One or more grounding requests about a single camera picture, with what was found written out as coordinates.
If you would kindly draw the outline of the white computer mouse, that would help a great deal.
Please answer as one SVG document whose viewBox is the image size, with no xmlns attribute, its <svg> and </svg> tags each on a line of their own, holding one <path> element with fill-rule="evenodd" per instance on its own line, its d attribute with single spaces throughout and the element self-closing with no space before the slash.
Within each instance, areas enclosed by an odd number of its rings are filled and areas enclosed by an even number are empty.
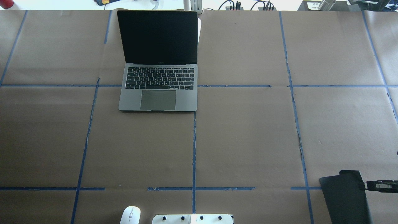
<svg viewBox="0 0 398 224">
<path fill-rule="evenodd" d="M 139 224 L 140 216 L 141 209 L 139 207 L 126 207 L 122 214 L 120 224 Z"/>
</svg>

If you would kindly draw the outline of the grey laptop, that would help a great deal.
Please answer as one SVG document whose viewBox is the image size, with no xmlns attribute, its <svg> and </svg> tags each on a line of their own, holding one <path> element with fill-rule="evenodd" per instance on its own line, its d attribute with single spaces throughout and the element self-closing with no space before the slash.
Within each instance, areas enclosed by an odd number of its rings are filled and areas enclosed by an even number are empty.
<svg viewBox="0 0 398 224">
<path fill-rule="evenodd" d="M 195 11 L 119 10 L 125 57 L 120 111 L 197 110 Z"/>
</svg>

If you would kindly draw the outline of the black box under cup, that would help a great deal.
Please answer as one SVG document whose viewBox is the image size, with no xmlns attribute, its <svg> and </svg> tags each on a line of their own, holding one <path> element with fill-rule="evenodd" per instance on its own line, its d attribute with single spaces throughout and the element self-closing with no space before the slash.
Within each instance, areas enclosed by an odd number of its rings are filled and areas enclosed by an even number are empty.
<svg viewBox="0 0 398 224">
<path fill-rule="evenodd" d="M 331 2 L 331 0 L 303 0 L 297 11 L 350 11 L 347 1 L 335 1 L 334 4 Z"/>
</svg>

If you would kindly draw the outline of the red cylinder bottle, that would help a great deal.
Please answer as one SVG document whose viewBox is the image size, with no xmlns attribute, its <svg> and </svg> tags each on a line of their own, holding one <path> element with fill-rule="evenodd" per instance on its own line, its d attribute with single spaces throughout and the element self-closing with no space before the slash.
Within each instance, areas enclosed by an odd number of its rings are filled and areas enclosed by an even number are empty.
<svg viewBox="0 0 398 224">
<path fill-rule="evenodd" d="M 14 6 L 13 0 L 0 0 L 0 7 L 3 9 L 9 9 Z"/>
</svg>

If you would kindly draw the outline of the metal cup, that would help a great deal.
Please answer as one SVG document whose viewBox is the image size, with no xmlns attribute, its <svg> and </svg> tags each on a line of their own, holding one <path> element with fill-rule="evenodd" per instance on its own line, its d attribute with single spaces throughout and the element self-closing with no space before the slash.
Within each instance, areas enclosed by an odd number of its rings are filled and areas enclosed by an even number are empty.
<svg viewBox="0 0 398 224">
<path fill-rule="evenodd" d="M 320 11 L 330 11 L 335 3 L 336 0 L 321 0 L 318 8 Z"/>
</svg>

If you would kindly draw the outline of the aluminium frame post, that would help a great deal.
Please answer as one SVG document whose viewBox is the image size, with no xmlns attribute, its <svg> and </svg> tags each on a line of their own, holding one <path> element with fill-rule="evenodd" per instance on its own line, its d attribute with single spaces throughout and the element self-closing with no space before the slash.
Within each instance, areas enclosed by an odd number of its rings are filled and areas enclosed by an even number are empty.
<svg viewBox="0 0 398 224">
<path fill-rule="evenodd" d="M 202 14 L 202 0 L 183 0 L 184 11 L 195 11 L 198 14 Z"/>
</svg>

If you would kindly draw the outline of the dark grey mouse pad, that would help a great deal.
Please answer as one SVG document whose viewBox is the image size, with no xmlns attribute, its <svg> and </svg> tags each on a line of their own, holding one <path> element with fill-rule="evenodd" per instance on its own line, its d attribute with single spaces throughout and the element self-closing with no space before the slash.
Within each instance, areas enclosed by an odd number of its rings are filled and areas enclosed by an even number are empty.
<svg viewBox="0 0 398 224">
<path fill-rule="evenodd" d="M 374 223 L 360 171 L 341 170 L 319 182 L 333 224 Z"/>
</svg>

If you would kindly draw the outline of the navy space print pouch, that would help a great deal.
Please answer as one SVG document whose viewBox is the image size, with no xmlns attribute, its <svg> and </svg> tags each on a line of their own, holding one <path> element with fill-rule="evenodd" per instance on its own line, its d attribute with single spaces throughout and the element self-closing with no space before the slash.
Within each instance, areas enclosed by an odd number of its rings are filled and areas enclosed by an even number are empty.
<svg viewBox="0 0 398 224">
<path fill-rule="evenodd" d="M 93 0 L 98 6 L 104 6 L 106 4 L 111 4 L 117 2 L 119 0 Z"/>
</svg>

